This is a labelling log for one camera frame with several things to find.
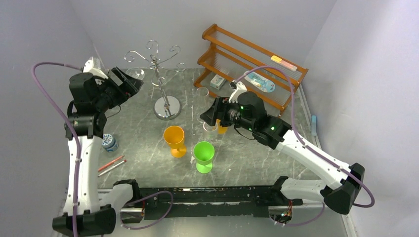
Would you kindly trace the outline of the orange plastic goblet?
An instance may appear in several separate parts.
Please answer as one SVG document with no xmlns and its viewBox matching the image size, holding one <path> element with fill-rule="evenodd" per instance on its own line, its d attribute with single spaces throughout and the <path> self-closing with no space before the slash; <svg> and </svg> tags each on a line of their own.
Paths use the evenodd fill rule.
<svg viewBox="0 0 419 237">
<path fill-rule="evenodd" d="M 170 147 L 170 154 L 174 158 L 181 158 L 186 154 L 184 145 L 185 133 L 179 126 L 169 126 L 163 134 L 164 141 Z"/>
<path fill-rule="evenodd" d="M 216 124 L 217 124 L 218 134 L 224 135 L 227 132 L 228 127 L 222 126 L 221 120 L 219 119 L 216 120 Z"/>
</svg>

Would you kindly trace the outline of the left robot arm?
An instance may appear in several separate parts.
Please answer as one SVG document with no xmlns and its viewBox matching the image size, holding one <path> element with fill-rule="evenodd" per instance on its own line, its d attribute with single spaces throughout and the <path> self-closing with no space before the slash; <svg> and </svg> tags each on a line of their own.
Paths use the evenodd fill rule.
<svg viewBox="0 0 419 237">
<path fill-rule="evenodd" d="M 111 234 L 117 214 L 127 205 L 136 207 L 142 195 L 136 180 L 120 180 L 111 191 L 98 196 L 98 160 L 102 150 L 105 113 L 134 96 L 143 83 L 121 69 L 112 73 L 121 81 L 92 72 L 69 79 L 73 97 L 65 115 L 65 131 L 70 154 L 69 193 L 63 214 L 52 221 L 55 231 L 69 237 Z"/>
</svg>

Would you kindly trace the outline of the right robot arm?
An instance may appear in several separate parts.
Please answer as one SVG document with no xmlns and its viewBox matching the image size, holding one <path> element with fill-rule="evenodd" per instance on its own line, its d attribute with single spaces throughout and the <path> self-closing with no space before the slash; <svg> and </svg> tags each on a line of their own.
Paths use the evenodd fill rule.
<svg viewBox="0 0 419 237">
<path fill-rule="evenodd" d="M 246 129 L 258 143 L 290 156 L 318 176 L 318 180 L 280 177 L 271 192 L 276 204 L 307 199 L 323 202 L 339 214 L 348 214 L 357 206 L 355 200 L 365 175 L 364 166 L 342 162 L 303 139 L 290 124 L 269 115 L 263 100 L 255 93 L 245 92 L 235 103 L 227 97 L 216 97 L 200 118 L 209 125 Z"/>
</svg>

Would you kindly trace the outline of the clear tall wine glass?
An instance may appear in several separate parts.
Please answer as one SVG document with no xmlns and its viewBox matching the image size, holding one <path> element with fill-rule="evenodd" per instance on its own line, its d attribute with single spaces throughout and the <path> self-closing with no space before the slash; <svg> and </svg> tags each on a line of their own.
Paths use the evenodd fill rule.
<svg viewBox="0 0 419 237">
<path fill-rule="evenodd" d="M 199 87 L 196 90 L 196 119 L 199 123 L 204 123 L 200 115 L 204 113 L 209 106 L 209 90 L 206 87 Z"/>
</svg>

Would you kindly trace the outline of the chrome wine glass rack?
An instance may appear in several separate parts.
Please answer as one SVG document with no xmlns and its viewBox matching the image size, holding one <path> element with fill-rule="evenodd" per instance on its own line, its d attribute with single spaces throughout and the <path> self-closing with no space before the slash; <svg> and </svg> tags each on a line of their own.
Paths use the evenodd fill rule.
<svg viewBox="0 0 419 237">
<path fill-rule="evenodd" d="M 141 59 L 148 62 L 148 68 L 154 72 L 154 77 L 151 79 L 151 84 L 157 87 L 159 92 L 161 93 L 161 97 L 157 99 L 157 101 L 154 104 L 154 114 L 160 120 L 172 120 L 178 117 L 181 113 L 181 103 L 174 96 L 168 96 L 166 94 L 164 86 L 167 82 L 166 79 L 161 75 L 160 71 L 166 70 L 176 73 L 185 71 L 186 66 L 184 63 L 178 63 L 175 69 L 168 69 L 163 67 L 163 63 L 171 60 L 173 57 L 175 57 L 181 52 L 181 47 L 178 45 L 173 45 L 169 49 L 169 52 L 171 52 L 173 55 L 165 60 L 161 60 L 160 58 L 158 58 L 159 44 L 156 40 L 149 40 L 146 44 L 146 48 L 148 50 L 152 50 L 152 48 L 155 48 L 155 53 L 150 54 L 150 56 L 146 58 L 137 51 L 130 50 L 124 55 L 124 60 L 131 63 L 135 60 L 135 57 L 138 56 Z"/>
</svg>

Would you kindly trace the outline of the orange wooden shelf rack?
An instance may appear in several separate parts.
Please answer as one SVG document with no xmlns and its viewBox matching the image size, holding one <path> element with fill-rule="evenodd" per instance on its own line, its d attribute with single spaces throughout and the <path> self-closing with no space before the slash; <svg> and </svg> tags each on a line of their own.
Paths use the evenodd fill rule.
<svg viewBox="0 0 419 237">
<path fill-rule="evenodd" d="M 215 75 L 226 79 L 220 90 L 210 89 L 210 95 L 215 97 L 228 96 L 232 90 L 229 82 L 242 76 L 245 71 L 266 65 L 266 69 L 255 71 L 261 76 L 275 83 L 276 88 L 271 93 L 264 93 L 242 80 L 249 91 L 256 93 L 266 103 L 283 113 L 291 101 L 291 92 L 296 92 L 301 85 L 308 69 L 303 68 L 282 56 L 264 49 L 228 30 L 212 24 L 207 28 L 202 38 L 210 42 L 208 50 L 198 59 L 197 63 L 204 67 L 204 72 L 193 82 L 195 87 L 209 86 L 210 80 Z M 271 61 L 271 56 L 276 55 L 289 63 L 297 66 L 297 71 L 291 71 L 280 64 Z"/>
</svg>

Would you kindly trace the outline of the small white blue box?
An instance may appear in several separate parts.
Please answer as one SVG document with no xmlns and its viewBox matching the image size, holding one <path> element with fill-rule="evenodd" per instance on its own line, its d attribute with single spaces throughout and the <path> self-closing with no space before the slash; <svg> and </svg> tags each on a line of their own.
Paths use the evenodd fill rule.
<svg viewBox="0 0 419 237">
<path fill-rule="evenodd" d="M 217 90 L 220 90 L 223 85 L 225 84 L 226 79 L 221 77 L 220 75 L 215 75 L 211 80 L 210 80 L 210 86 L 212 88 L 215 88 Z"/>
</svg>

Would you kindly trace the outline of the green plastic goblet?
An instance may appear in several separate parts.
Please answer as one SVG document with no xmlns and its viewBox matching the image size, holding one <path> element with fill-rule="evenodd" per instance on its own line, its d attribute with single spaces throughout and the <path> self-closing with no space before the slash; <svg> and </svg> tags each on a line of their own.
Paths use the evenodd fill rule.
<svg viewBox="0 0 419 237">
<path fill-rule="evenodd" d="M 200 173 L 206 174 L 212 170 L 212 159 L 214 154 L 214 146 L 207 141 L 201 141 L 195 145 L 193 148 L 193 156 L 196 161 L 196 169 Z"/>
</svg>

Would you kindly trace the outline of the blue white blister pack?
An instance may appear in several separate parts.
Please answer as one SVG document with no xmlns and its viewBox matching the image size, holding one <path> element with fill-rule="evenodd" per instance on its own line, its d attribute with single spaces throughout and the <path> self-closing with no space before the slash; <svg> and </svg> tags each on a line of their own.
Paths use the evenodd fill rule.
<svg viewBox="0 0 419 237">
<path fill-rule="evenodd" d="M 275 90 L 276 85 L 271 80 L 261 76 L 256 72 L 245 71 L 244 79 L 264 93 L 271 93 Z"/>
</svg>

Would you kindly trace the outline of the small blue white jar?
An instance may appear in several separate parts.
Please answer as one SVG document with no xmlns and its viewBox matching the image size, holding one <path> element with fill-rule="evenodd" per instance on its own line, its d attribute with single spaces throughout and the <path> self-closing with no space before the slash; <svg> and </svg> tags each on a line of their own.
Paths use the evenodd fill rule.
<svg viewBox="0 0 419 237">
<path fill-rule="evenodd" d="M 101 146 L 106 152 L 114 152 L 118 149 L 119 144 L 112 134 L 106 133 L 103 134 Z"/>
</svg>

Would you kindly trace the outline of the yellow pink eraser bar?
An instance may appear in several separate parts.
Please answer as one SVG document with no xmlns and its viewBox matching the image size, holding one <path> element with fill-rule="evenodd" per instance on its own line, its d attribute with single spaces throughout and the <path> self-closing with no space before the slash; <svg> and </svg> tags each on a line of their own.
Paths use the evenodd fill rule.
<svg viewBox="0 0 419 237">
<path fill-rule="evenodd" d="M 273 62 L 275 62 L 277 64 L 280 64 L 283 67 L 285 67 L 285 68 L 287 68 L 287 69 L 289 69 L 291 71 L 294 71 L 294 72 L 297 71 L 297 66 L 295 66 L 292 63 L 289 63 L 288 61 L 286 61 L 286 60 L 284 60 L 284 59 L 282 59 L 282 58 L 280 58 L 280 57 L 278 57 L 276 55 L 272 55 L 270 59 L 271 59 L 271 61 L 273 61 Z"/>
</svg>

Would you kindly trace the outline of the white pen red cap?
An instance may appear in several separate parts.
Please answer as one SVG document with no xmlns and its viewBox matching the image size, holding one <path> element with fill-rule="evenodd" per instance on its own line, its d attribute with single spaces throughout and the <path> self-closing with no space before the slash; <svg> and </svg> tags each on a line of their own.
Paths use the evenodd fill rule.
<svg viewBox="0 0 419 237">
<path fill-rule="evenodd" d="M 98 176 L 97 176 L 97 177 L 101 177 L 101 176 L 103 176 L 103 175 L 105 175 L 105 174 L 107 174 L 107 173 L 111 172 L 112 170 L 114 170 L 114 169 L 118 168 L 119 166 L 122 166 L 122 165 L 123 165 L 123 164 L 125 164 L 126 162 L 127 162 L 127 160 L 126 160 L 126 159 L 122 160 L 121 162 L 119 162 L 119 163 L 117 163 L 117 164 L 115 164 L 115 165 L 111 166 L 110 168 L 107 168 L 107 169 L 105 169 L 104 171 L 100 172 L 100 173 L 98 174 Z"/>
</svg>

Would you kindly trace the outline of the light blue sponge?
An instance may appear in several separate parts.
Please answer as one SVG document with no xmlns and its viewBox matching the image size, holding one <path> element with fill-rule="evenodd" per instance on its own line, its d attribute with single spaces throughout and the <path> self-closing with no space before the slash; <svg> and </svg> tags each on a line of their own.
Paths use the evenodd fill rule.
<svg viewBox="0 0 419 237">
<path fill-rule="evenodd" d="M 311 135 L 317 136 L 317 117 L 315 115 L 311 116 Z"/>
</svg>

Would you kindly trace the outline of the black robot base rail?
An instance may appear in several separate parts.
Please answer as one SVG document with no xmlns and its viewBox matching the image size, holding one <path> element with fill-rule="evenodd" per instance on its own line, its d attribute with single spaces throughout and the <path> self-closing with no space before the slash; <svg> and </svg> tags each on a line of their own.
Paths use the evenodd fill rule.
<svg viewBox="0 0 419 237">
<path fill-rule="evenodd" d="M 287 199 L 270 185 L 140 188 L 137 201 L 121 209 L 125 223 L 161 217 L 268 217 L 271 207 L 287 209 L 303 204 L 299 198 Z"/>
</svg>

